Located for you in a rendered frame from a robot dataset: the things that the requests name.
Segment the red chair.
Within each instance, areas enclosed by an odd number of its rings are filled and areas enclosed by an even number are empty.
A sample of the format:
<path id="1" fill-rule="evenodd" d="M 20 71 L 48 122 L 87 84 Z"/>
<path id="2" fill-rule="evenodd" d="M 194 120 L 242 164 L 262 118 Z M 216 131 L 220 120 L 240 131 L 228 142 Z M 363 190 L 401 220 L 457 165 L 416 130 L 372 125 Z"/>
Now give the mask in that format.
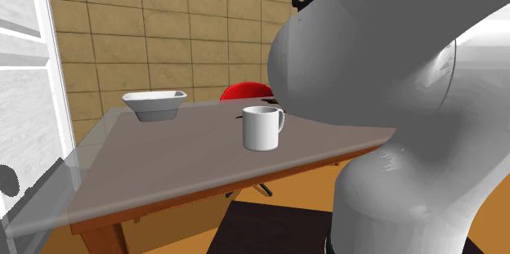
<path id="1" fill-rule="evenodd" d="M 273 96 L 271 88 L 259 82 L 239 82 L 229 86 L 220 100 L 234 100 Z"/>

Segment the white mug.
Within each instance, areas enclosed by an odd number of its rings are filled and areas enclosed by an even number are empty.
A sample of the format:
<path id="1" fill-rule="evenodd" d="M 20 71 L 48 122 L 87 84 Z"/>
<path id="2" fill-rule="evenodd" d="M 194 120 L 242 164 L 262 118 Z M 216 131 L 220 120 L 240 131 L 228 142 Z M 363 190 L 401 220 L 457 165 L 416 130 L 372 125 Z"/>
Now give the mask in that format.
<path id="1" fill-rule="evenodd" d="M 279 145 L 284 126 L 284 111 L 270 106 L 250 106 L 242 110 L 243 147 L 252 151 L 271 151 Z"/>

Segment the white square bowl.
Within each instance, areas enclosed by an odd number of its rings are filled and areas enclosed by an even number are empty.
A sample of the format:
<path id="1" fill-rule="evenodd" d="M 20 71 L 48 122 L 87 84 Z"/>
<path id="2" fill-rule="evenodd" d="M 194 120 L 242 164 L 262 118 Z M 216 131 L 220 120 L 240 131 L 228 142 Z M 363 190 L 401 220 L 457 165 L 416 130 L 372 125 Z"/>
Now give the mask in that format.
<path id="1" fill-rule="evenodd" d="M 126 93 L 122 101 L 145 123 L 174 119 L 186 97 L 183 91 L 142 91 Z"/>

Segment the wooden table with grey top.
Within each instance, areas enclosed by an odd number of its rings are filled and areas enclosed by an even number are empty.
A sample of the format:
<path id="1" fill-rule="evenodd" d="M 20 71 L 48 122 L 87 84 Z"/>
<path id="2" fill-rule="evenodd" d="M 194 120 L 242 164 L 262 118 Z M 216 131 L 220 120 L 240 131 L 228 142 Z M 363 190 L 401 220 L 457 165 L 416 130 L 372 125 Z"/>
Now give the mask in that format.
<path id="1" fill-rule="evenodd" d="M 186 103 L 172 120 L 143 123 L 111 109 L 72 155 L 82 173 L 68 208 L 89 254 L 128 254 L 124 221 L 360 156 L 392 136 L 381 127 L 333 126 L 287 115 L 278 147 L 242 143 L 244 108 L 271 99 Z"/>

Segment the dark robot stand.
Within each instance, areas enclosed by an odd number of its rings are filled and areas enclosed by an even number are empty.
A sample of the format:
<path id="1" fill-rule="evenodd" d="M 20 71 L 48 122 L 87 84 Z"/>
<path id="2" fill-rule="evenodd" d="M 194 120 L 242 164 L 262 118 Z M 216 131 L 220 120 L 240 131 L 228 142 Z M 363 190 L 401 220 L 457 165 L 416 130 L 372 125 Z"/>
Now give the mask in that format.
<path id="1" fill-rule="evenodd" d="M 352 210 L 357 216 L 376 217 L 374 221 L 410 221 L 395 211 L 374 211 L 367 207 Z M 331 245 L 330 226 L 339 229 L 340 214 L 311 209 L 281 207 L 262 203 L 232 201 L 206 254 L 337 254 Z M 421 243 L 409 246 L 396 244 L 392 250 L 375 247 L 378 254 L 485 254 L 471 239 L 466 237 L 461 253 L 460 246 L 436 247 Z"/>

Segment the white door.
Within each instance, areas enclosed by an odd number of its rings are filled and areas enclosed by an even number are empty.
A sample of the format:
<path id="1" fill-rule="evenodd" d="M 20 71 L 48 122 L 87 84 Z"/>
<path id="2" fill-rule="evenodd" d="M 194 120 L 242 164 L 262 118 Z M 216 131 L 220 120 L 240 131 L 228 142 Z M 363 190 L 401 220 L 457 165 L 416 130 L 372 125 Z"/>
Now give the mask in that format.
<path id="1" fill-rule="evenodd" d="M 60 225 L 73 146 L 50 0 L 0 0 L 0 254 Z"/>

